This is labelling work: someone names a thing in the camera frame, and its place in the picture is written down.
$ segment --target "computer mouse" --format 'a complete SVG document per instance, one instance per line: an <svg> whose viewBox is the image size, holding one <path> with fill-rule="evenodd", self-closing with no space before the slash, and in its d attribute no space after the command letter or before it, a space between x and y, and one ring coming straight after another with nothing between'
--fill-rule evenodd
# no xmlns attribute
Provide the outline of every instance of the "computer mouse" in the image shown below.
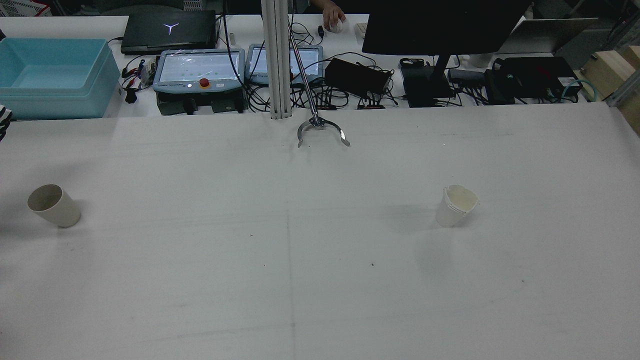
<svg viewBox="0 0 640 360"><path fill-rule="evenodd" d="M338 20L338 22L336 22L334 26L331 26L331 24L329 24L329 31L331 31L332 33L340 33L346 26L347 19L344 19L344 22L342 20Z"/></svg>

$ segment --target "plastic storage box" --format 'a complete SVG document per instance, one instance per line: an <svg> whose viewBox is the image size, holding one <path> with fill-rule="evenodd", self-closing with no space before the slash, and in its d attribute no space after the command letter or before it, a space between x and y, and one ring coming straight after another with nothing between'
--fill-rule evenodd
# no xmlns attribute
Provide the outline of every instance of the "plastic storage box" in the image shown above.
<svg viewBox="0 0 640 360"><path fill-rule="evenodd" d="M17 120L102 117L120 77L104 39L5 38L0 69Z"/></svg>

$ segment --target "blue cable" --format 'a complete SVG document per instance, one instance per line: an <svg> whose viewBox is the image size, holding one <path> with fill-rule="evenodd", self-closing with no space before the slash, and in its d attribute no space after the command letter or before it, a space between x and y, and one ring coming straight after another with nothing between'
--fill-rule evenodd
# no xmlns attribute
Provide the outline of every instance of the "blue cable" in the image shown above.
<svg viewBox="0 0 640 360"><path fill-rule="evenodd" d="M598 89L596 89L596 87L593 86L593 84L589 80L578 79L578 80L573 80L571 83L569 83L569 85L564 87L564 90L562 91L562 95L560 95L560 99L559 99L560 101L564 99L564 96L566 95L566 91L569 90L569 87L576 83L585 83L589 85L593 89L593 100L596 101L598 99Z"/></svg>

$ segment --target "human hand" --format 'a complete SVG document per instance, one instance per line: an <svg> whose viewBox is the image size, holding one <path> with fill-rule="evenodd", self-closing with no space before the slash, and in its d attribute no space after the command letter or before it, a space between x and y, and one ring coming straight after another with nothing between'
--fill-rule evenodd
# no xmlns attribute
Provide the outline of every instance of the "human hand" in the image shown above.
<svg viewBox="0 0 640 360"><path fill-rule="evenodd" d="M323 25L324 28L331 31L332 28L335 29L338 24L338 20L344 22L346 21L346 17L344 16L344 12L337 6L333 1L328 1L322 11L323 17Z"/></svg>

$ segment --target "paper cup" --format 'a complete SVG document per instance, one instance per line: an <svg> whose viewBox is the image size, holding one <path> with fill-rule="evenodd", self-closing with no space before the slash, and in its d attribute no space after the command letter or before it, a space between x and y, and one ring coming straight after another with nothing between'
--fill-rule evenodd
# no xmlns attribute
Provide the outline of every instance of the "paper cup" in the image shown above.
<svg viewBox="0 0 640 360"><path fill-rule="evenodd" d="M442 202L436 212L436 221L440 226L452 227L469 214L477 205L478 196L462 185L450 185L444 188Z"/></svg>
<svg viewBox="0 0 640 360"><path fill-rule="evenodd" d="M55 184L34 190L27 206L36 215L60 227L70 227L80 220L80 209L62 188Z"/></svg>

